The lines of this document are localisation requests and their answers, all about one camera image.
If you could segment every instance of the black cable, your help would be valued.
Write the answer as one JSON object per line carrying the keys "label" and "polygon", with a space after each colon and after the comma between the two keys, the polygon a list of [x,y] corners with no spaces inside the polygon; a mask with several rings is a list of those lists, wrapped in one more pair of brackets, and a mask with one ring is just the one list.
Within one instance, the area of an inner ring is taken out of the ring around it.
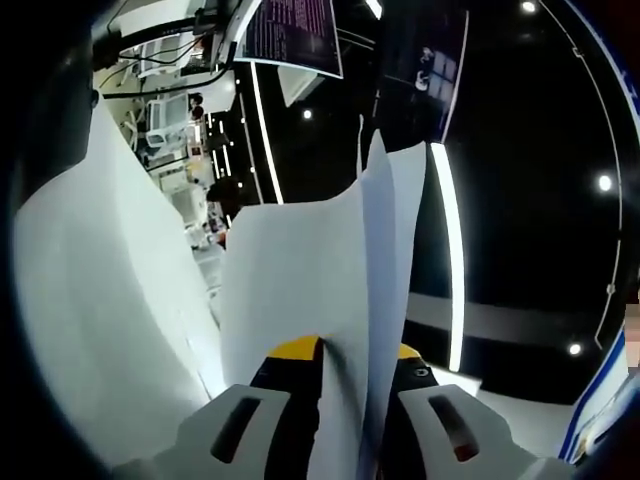
{"label": "black cable", "polygon": [[[126,60],[137,60],[137,62],[133,62],[133,63],[129,63],[127,65],[125,65],[122,68],[119,68],[118,70],[116,70],[115,72],[111,73],[107,78],[105,78],[102,83],[100,84],[100,86],[98,88],[102,88],[105,86],[105,84],[111,80],[115,75],[117,75],[118,73],[122,72],[123,70],[126,70],[129,67],[133,67],[134,65],[137,65],[138,63],[140,63],[142,60],[146,60],[146,61],[150,61],[150,62],[157,62],[160,63],[162,65],[173,65],[175,62],[177,62],[178,60],[180,60],[182,57],[184,57],[187,53],[189,53],[191,50],[193,50],[193,48],[197,45],[197,43],[200,41],[201,37],[196,38],[195,40],[190,41],[189,43],[185,43],[184,45],[181,45],[177,48],[171,48],[171,49],[167,49],[167,50],[161,50],[159,52],[156,52],[152,55],[149,55],[149,57],[130,57],[130,56],[126,56],[126,55],[118,55],[118,58],[122,58],[122,59],[126,59]],[[181,50],[185,47],[189,47],[187,50],[185,50],[180,56],[178,56],[173,62],[163,62],[161,60],[154,60],[150,57],[153,57],[155,55],[160,55],[162,53],[169,53],[169,52],[176,52],[178,50]]]}
{"label": "black cable", "polygon": [[129,3],[129,0],[124,0],[124,2],[120,4],[120,8],[118,9],[118,11],[113,14],[113,17],[111,17],[111,20],[109,20],[109,23],[107,23],[107,32],[109,33],[109,35],[111,35],[111,24],[116,19],[116,17],[120,15],[120,12],[127,5],[127,3]]}
{"label": "black cable", "polygon": [[116,98],[139,98],[139,97],[151,97],[151,96],[156,96],[162,93],[173,93],[173,92],[182,92],[184,90],[190,90],[192,88],[200,88],[200,87],[206,87],[208,85],[211,85],[215,82],[217,82],[218,80],[220,80],[225,73],[227,73],[229,71],[229,69],[231,68],[231,65],[233,63],[233,56],[235,55],[236,52],[236,48],[237,48],[238,44],[236,42],[232,43],[229,47],[229,58],[231,59],[230,61],[228,61],[227,63],[224,64],[222,70],[220,71],[220,73],[218,75],[216,75],[215,77],[213,77],[210,80],[206,80],[204,82],[200,82],[200,83],[192,83],[189,85],[182,85],[179,87],[172,87],[172,88],[164,88],[164,89],[160,89],[160,90],[154,90],[151,92],[126,92],[126,93],[107,93],[104,94],[102,96],[102,98],[104,98],[105,100],[113,100]]}
{"label": "black cable", "polygon": [[[184,44],[184,45],[182,45],[180,47],[167,49],[167,50],[161,50],[160,52],[152,53],[148,57],[141,57],[141,56],[135,56],[135,55],[133,55],[133,56],[131,56],[131,55],[118,55],[118,58],[122,58],[124,60],[138,60],[139,62],[144,60],[144,61],[147,61],[147,62],[158,63],[160,65],[173,65],[178,60],[184,58],[184,56],[187,53],[189,53],[191,50],[193,50],[200,40],[201,40],[201,37],[198,37],[195,40],[193,40],[193,41],[191,41],[189,43],[186,43],[186,44]],[[186,47],[188,47],[188,48],[184,52],[182,52],[174,60],[171,60],[171,61],[156,60],[155,58],[151,58],[151,57],[156,57],[158,55],[161,55],[163,53],[177,52],[177,51],[182,50],[183,48],[186,48]]]}
{"label": "black cable", "polygon": [[[235,16],[236,12],[238,11],[238,8],[240,7],[241,3],[242,2],[238,2],[236,7],[233,9],[233,12],[231,12],[231,15],[230,15],[229,18],[233,19],[233,17]],[[222,39],[220,40],[220,44],[218,45],[218,49],[216,50],[215,57],[212,60],[213,61],[212,65],[215,65],[218,62],[218,59],[220,58],[220,50],[222,49],[222,45],[224,44],[224,41],[226,40],[228,33],[229,33],[229,26],[227,25],[227,28],[225,29],[224,34],[222,35]],[[213,77],[212,79],[210,79],[210,80],[207,80],[207,81],[204,81],[204,82],[200,82],[200,83],[193,83],[193,84],[190,84],[190,85],[182,85],[180,87],[158,89],[158,90],[154,90],[154,91],[151,91],[151,92],[108,93],[108,94],[103,95],[102,98],[104,98],[105,100],[110,100],[110,99],[116,99],[116,98],[150,97],[150,96],[155,96],[155,95],[159,95],[159,94],[162,94],[162,93],[181,92],[181,91],[184,91],[184,90],[190,90],[192,88],[206,87],[206,86],[211,85],[211,84],[217,82],[218,80],[220,80],[224,76],[224,74],[229,71],[229,69],[231,68],[231,65],[233,63],[233,58],[236,55],[236,49],[237,48],[238,48],[238,43],[237,42],[232,42],[231,45],[229,45],[229,55],[227,56],[227,62],[222,67],[222,70],[220,71],[220,73],[218,75],[216,75],[215,77]]]}
{"label": "black cable", "polygon": [[98,87],[98,89],[102,88],[105,86],[105,84],[111,80],[114,76],[116,76],[117,74],[119,74],[120,72],[126,70],[129,67],[133,67],[135,65],[135,63],[128,63],[126,64],[124,67],[119,68],[118,70],[116,70],[115,72],[112,72],[109,76],[107,76],[107,78],[105,78],[102,83],[100,84],[100,86]]}

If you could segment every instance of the yellow component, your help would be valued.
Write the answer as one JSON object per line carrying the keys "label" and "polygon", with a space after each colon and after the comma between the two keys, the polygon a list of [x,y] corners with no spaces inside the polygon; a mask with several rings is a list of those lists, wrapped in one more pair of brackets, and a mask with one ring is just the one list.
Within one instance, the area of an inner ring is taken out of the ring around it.
{"label": "yellow component", "polygon": [[[282,358],[285,360],[313,360],[313,354],[319,339],[320,337],[317,335],[310,335],[308,337],[302,337],[298,340],[294,340],[293,342],[283,343],[271,351],[269,358]],[[404,360],[406,358],[421,357],[416,350],[406,346],[404,343],[401,343],[398,350],[398,360]]]}
{"label": "yellow component", "polygon": [[407,347],[404,343],[400,344],[398,350],[398,360],[404,360],[406,358],[422,358],[420,354],[411,347]]}
{"label": "yellow component", "polygon": [[311,335],[293,342],[283,343],[269,354],[269,358],[284,358],[286,360],[313,360],[313,352],[320,337]]}

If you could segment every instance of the white light strip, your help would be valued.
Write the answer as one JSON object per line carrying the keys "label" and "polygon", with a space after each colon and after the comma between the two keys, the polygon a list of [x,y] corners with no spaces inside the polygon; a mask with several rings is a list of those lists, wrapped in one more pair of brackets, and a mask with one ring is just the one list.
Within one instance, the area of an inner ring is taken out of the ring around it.
{"label": "white light strip", "polygon": [[449,235],[449,257],[451,258],[451,351],[449,370],[460,370],[462,359],[462,336],[464,332],[464,254],[462,251],[462,228],[458,213],[458,201],[451,175],[447,150],[441,143],[432,143],[431,151],[436,162],[438,181],[442,192],[444,213]]}
{"label": "white light strip", "polygon": [[262,141],[264,142],[264,150],[267,155],[269,173],[271,174],[273,189],[276,192],[276,200],[280,205],[282,205],[284,203],[284,200],[282,199],[282,192],[280,191],[280,182],[278,182],[276,166],[273,163],[273,154],[271,153],[271,143],[269,143],[269,135],[267,135],[267,125],[264,120],[264,111],[262,110],[262,99],[260,98],[260,85],[258,85],[258,72],[256,71],[256,64],[253,62],[251,62],[251,77],[253,79],[253,91],[256,95],[256,107],[258,108],[258,122],[260,123]]}
{"label": "white light strip", "polygon": [[380,5],[380,3],[378,2],[378,0],[365,0],[367,2],[367,5],[369,5],[369,8],[371,9],[371,12],[373,13],[373,15],[380,20],[380,17],[382,17],[382,5]]}
{"label": "white light strip", "polygon": [[224,153],[224,164],[227,166],[227,175],[231,176],[231,167],[229,167],[229,154],[227,153],[227,146],[222,146],[222,153]]}
{"label": "white light strip", "polygon": [[447,139],[447,133],[449,133],[449,125],[453,118],[453,111],[456,108],[456,102],[458,101],[458,89],[460,88],[460,78],[462,77],[462,66],[464,64],[464,55],[467,51],[467,37],[469,35],[469,12],[467,11],[467,20],[464,25],[464,39],[462,40],[462,52],[460,53],[460,65],[458,65],[458,75],[456,78],[456,84],[453,90],[453,96],[451,97],[451,107],[449,107],[449,115],[447,116],[447,123],[444,126],[442,133],[442,143]]}
{"label": "white light strip", "polygon": [[220,169],[218,168],[218,155],[213,151],[213,165],[216,167],[216,179],[220,178]]}
{"label": "white light strip", "polygon": [[253,148],[251,147],[251,136],[249,135],[249,126],[244,121],[247,113],[244,109],[244,95],[242,93],[238,94],[238,98],[240,98],[240,111],[242,112],[242,124],[244,126],[244,134],[247,138],[247,152],[249,153],[249,162],[251,163],[250,172],[253,174],[253,181],[256,184],[256,191],[258,192],[258,200],[260,203],[264,203],[264,198],[262,197],[262,188],[260,188],[260,182],[258,181],[258,174],[256,172],[256,162],[253,158]]}

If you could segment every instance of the white paper sheet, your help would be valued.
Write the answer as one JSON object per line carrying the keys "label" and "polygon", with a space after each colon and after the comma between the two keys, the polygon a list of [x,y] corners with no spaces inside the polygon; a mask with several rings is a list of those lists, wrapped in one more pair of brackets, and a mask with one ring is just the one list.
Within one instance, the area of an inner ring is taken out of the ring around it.
{"label": "white paper sheet", "polygon": [[407,309],[413,239],[426,170],[425,144],[386,159],[379,132],[368,171],[390,168],[391,184],[373,185],[363,176],[369,280],[369,381],[359,478],[373,478],[382,441],[389,392]]}
{"label": "white paper sheet", "polygon": [[340,196],[247,208],[227,243],[221,335],[229,384],[249,383],[284,342],[313,334],[327,341],[312,480],[353,479],[359,458],[361,472],[372,470],[404,324],[426,150],[396,154],[394,166],[376,134],[370,152],[367,170]]}
{"label": "white paper sheet", "polygon": [[243,209],[227,239],[222,362],[248,384],[275,347],[367,323],[362,192],[316,203]]}
{"label": "white paper sheet", "polygon": [[154,455],[222,392],[219,332],[182,219],[101,99],[86,158],[21,207],[25,335],[62,414],[112,467]]}

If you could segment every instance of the white wall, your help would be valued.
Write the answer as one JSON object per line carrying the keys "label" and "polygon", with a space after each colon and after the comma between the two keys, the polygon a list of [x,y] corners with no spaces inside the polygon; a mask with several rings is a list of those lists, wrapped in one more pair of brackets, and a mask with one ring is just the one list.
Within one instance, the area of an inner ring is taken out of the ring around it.
{"label": "white wall", "polygon": [[119,25],[122,36],[187,17],[190,0],[162,0],[120,15],[114,24]]}
{"label": "white wall", "polygon": [[[177,87],[204,83],[218,76],[218,72],[196,73],[180,76],[180,72],[173,74],[151,75],[147,77],[144,91],[150,92],[160,88]],[[222,78],[204,87],[194,87],[187,90],[189,93],[200,93],[203,97],[202,108],[206,113],[226,112],[231,109],[236,98],[235,74],[232,71],[225,73]]]}
{"label": "white wall", "polygon": [[72,425],[108,466],[172,445],[225,388],[219,332],[182,219],[104,99],[87,158],[28,200],[14,235],[27,338]]}
{"label": "white wall", "polygon": [[516,444],[539,457],[558,456],[572,407],[529,402],[484,390],[476,398],[507,421]]}
{"label": "white wall", "polygon": [[322,77],[309,70],[280,65],[278,67],[278,78],[280,79],[284,104],[290,107],[294,102],[306,98],[320,83],[316,80]]}

